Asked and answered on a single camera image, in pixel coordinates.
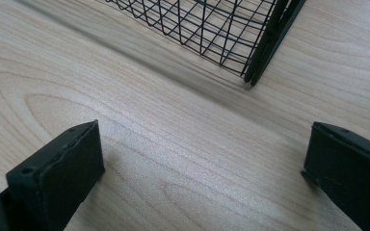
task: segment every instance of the wire cage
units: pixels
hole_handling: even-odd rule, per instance
[[[254,86],[304,0],[105,0]]]

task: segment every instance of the light wood grain surface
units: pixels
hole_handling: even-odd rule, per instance
[[[313,121],[370,140],[370,1],[307,0],[256,88],[93,0],[0,1],[0,191],[99,120],[66,230],[356,230],[300,175]]]

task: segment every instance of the metal wire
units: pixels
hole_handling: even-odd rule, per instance
[[[277,0],[106,0],[244,76]]]

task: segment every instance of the black object edge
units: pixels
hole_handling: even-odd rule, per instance
[[[299,14],[304,2],[305,0],[291,0],[287,9],[284,10],[288,1],[277,1],[263,36],[251,56],[251,62],[244,77],[246,83],[251,82],[253,87],[257,84]]]
[[[97,120],[69,128],[7,173],[0,230],[64,230],[104,171]]]
[[[369,140],[314,122],[302,174],[361,229],[370,230]]]

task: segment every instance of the wooden table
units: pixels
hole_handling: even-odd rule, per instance
[[[5,173],[99,120],[66,230],[354,230],[300,175],[313,121],[370,140],[370,1],[307,0],[256,88],[100,2],[0,1]]]

